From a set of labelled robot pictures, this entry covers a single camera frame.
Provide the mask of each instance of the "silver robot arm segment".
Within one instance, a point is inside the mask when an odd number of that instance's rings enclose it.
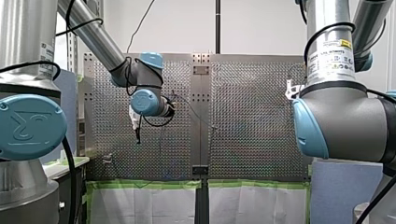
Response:
[[[65,18],[71,0],[59,0],[58,11]],[[76,27],[95,19],[82,0],[76,0],[70,13],[70,25]],[[77,29],[76,34],[111,74],[114,85],[122,88],[136,86],[131,106],[142,116],[170,117],[175,113],[171,102],[161,95],[163,85],[163,57],[157,53],[142,53],[132,61],[125,57],[119,47],[99,22],[90,22]]]
[[[355,15],[356,30],[353,33],[353,48],[356,72],[367,71],[373,63],[371,47],[377,34],[385,26],[385,18],[393,0],[361,0]]]

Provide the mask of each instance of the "metal bracket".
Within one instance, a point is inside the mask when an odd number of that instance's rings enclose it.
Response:
[[[194,66],[194,75],[209,75],[209,66]]]
[[[207,165],[194,165],[192,166],[193,175],[208,175],[209,167]]]

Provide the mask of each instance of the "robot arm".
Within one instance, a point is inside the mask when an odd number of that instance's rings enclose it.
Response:
[[[396,163],[396,109],[386,100],[368,98],[367,89],[356,81],[348,1],[308,0],[306,9],[310,38],[323,27],[343,24],[308,47],[307,86],[293,103],[299,149],[324,159]],[[367,22],[361,26],[370,27]]]
[[[71,0],[59,0],[58,11],[65,18]],[[70,25],[76,27],[95,19],[82,0],[76,0],[70,13]],[[117,87],[136,86],[131,97],[131,107],[142,116],[170,117],[174,108],[161,95],[163,85],[163,57],[157,53],[142,53],[140,59],[132,61],[125,57],[99,22],[91,22],[77,29],[76,34],[93,52],[111,74]]]
[[[386,98],[368,98],[374,91],[358,83],[355,72],[371,67],[370,47],[391,3],[361,0],[352,24],[347,0],[304,1],[307,85],[293,102],[297,145],[305,155],[384,164],[370,224],[394,223],[396,217],[396,189],[383,190],[392,188],[396,175],[396,108]],[[386,198],[377,197],[384,192]]]
[[[385,26],[385,18],[389,12],[393,0],[359,1],[354,23],[356,30],[352,34],[353,49],[355,55],[356,72],[367,71],[373,63],[373,55],[370,48],[377,39],[382,26]]]

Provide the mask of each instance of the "label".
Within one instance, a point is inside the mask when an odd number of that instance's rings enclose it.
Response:
[[[353,76],[352,45],[347,40],[327,41],[308,57],[309,79],[328,76]]]
[[[42,43],[41,44],[41,51],[40,51],[40,61],[48,61],[48,62],[53,62],[54,58],[54,51],[53,51],[53,46]],[[52,74],[53,74],[53,65],[50,64],[40,64],[38,69],[38,73],[40,75],[45,76],[46,78],[52,79]]]

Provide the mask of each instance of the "cable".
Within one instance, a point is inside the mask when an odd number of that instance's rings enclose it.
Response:
[[[373,209],[385,197],[385,195],[387,195],[387,193],[395,186],[395,184],[396,184],[396,175],[389,181],[389,183],[381,190],[381,192],[379,192],[379,194],[373,199],[373,201],[369,204],[369,206],[363,211],[356,224],[363,223],[364,219],[368,217],[370,212],[373,211]]]
[[[140,26],[142,26],[143,21],[145,20],[146,16],[149,14],[149,10],[151,9],[152,5],[154,4],[155,0],[152,0],[151,3],[148,6],[148,9],[146,10],[145,14],[143,15],[142,20],[140,20],[139,25],[137,26],[136,30],[134,31],[134,33],[131,36],[131,41],[129,42],[129,46],[128,49],[126,50],[126,53],[129,53],[129,49],[132,46],[132,42],[134,42],[134,36],[137,34],[137,32],[140,29]]]
[[[8,71],[11,71],[14,69],[28,67],[28,66],[32,66],[32,65],[38,65],[38,64],[49,64],[49,65],[56,67],[56,73],[53,76],[52,80],[55,80],[61,74],[61,71],[62,71],[61,67],[57,63],[53,63],[53,62],[49,62],[49,61],[35,61],[35,62],[30,62],[30,63],[18,63],[18,64],[14,64],[14,65],[0,69],[0,73],[5,73],[5,72],[8,72]]]
[[[76,167],[73,159],[73,152],[70,148],[67,137],[62,141],[64,145],[64,152],[66,153],[67,162],[69,164],[70,171],[70,214],[69,214],[69,224],[75,224],[76,216],[76,197],[77,197],[77,177],[76,177]]]
[[[175,94],[174,92],[173,92],[172,94],[173,94],[174,96],[176,96],[176,97],[182,99],[182,100],[190,107],[190,109],[191,109],[192,113],[195,115],[195,117],[197,117],[201,122],[203,122],[203,123],[206,124],[208,127],[212,128],[212,129],[214,129],[214,130],[217,129],[217,127],[214,127],[214,126],[210,125],[208,122],[206,122],[205,120],[203,120],[203,119],[197,114],[197,112],[195,112],[194,108],[192,108],[192,105],[190,104],[190,102],[189,102],[186,98],[182,97],[181,95],[177,95],[177,94]]]
[[[355,52],[354,55],[359,55],[362,54],[364,52],[366,52],[367,50],[370,50],[382,37],[382,35],[385,33],[385,28],[387,27],[387,19],[384,19],[384,24],[382,25],[382,30],[381,33],[379,34],[379,36],[376,38],[375,41],[370,41],[372,42],[372,44],[368,44],[368,47],[364,47],[362,50]]]
[[[80,25],[78,25],[78,26],[75,26],[75,27],[73,27],[73,28],[71,28],[71,29],[68,29],[68,30],[66,30],[66,31],[60,32],[60,33],[56,34],[56,36],[66,35],[66,34],[68,34],[68,33],[70,33],[70,32],[73,32],[73,33],[74,33],[75,30],[77,30],[77,29],[79,29],[79,28],[81,28],[81,27],[83,27],[83,26],[85,26],[85,25],[88,25],[89,23],[91,23],[91,22],[93,22],[93,21],[99,21],[100,24],[103,25],[103,20],[102,20],[101,18],[96,18],[96,19],[93,19],[93,20],[90,20],[90,21],[83,22],[82,24],[80,24]]]
[[[174,118],[174,116],[175,116],[175,114],[172,115],[171,118],[170,118],[169,120],[167,120],[167,121],[166,121],[165,123],[163,123],[163,124],[153,124],[153,123],[150,123],[150,122],[146,119],[145,116],[142,116],[142,117],[143,117],[143,119],[145,120],[145,122],[146,122],[147,124],[149,124],[150,126],[155,127],[155,128],[161,128],[161,127],[163,127],[163,126],[168,125],[168,124],[172,121],[172,119]]]
[[[321,36],[325,31],[327,31],[330,28],[336,27],[336,26],[349,26],[352,28],[352,33],[355,31],[356,26],[355,24],[348,22],[348,21],[341,21],[341,22],[337,22],[331,25],[327,25],[323,28],[321,28],[319,31],[317,31],[316,33],[314,33],[311,38],[309,38],[308,42],[306,43],[305,46],[305,50],[304,50],[304,62],[305,65],[307,65],[307,61],[308,61],[308,51],[311,48],[312,44],[318,39],[319,36]]]
[[[67,8],[67,11],[66,11],[66,16],[64,17],[64,20],[66,21],[66,30],[67,30],[67,28],[69,28],[69,29],[71,28],[71,26],[70,26],[70,14],[72,13],[72,7],[73,7],[75,2],[76,2],[76,0],[71,0],[70,1],[69,7]]]
[[[151,72],[153,72],[161,81],[161,85],[163,85],[163,77],[157,72],[155,71],[154,68],[152,68],[150,65],[146,64],[145,62],[143,62],[142,60],[135,58],[134,61],[136,63],[142,63],[143,65],[145,65],[149,70],[151,70]]]
[[[305,24],[306,24],[306,16],[305,16],[305,13],[304,13],[303,1],[304,1],[304,0],[300,0],[299,5],[300,5],[301,16],[303,17],[303,21],[304,21]]]
[[[381,97],[383,97],[384,99],[386,99],[386,100],[388,100],[388,101],[390,101],[391,103],[393,103],[393,104],[396,105],[396,99],[394,99],[393,97],[391,97],[391,96],[389,96],[389,95],[387,95],[387,94],[385,94],[385,93],[383,93],[383,92],[374,91],[374,90],[370,90],[370,89],[367,89],[367,92],[370,92],[370,93],[372,93],[372,94],[381,96]]]
[[[134,93],[138,90],[138,88],[143,88],[143,87],[145,87],[145,88],[154,88],[154,89],[159,89],[159,90],[161,90],[161,89],[163,88],[163,87],[162,87],[162,85],[163,85],[163,77],[162,77],[154,68],[152,68],[150,65],[144,63],[142,60],[137,59],[137,58],[135,58],[134,61],[135,61],[136,63],[142,63],[142,64],[145,65],[151,72],[153,72],[153,73],[160,79],[160,81],[161,81],[161,86],[157,86],[157,85],[143,85],[143,84],[142,84],[142,85],[135,85],[134,83],[130,82],[130,81],[129,81],[129,77],[130,77],[130,75],[132,74],[132,58],[128,56],[128,57],[126,57],[126,60],[128,61],[128,65],[127,65],[127,67],[126,67],[126,69],[125,69],[125,78],[126,78],[126,81],[127,81],[126,93],[127,93],[129,96],[134,95]],[[133,91],[132,93],[130,93],[130,92],[129,92],[129,88],[132,87],[132,86],[135,86],[136,88],[134,89],[134,91]]]

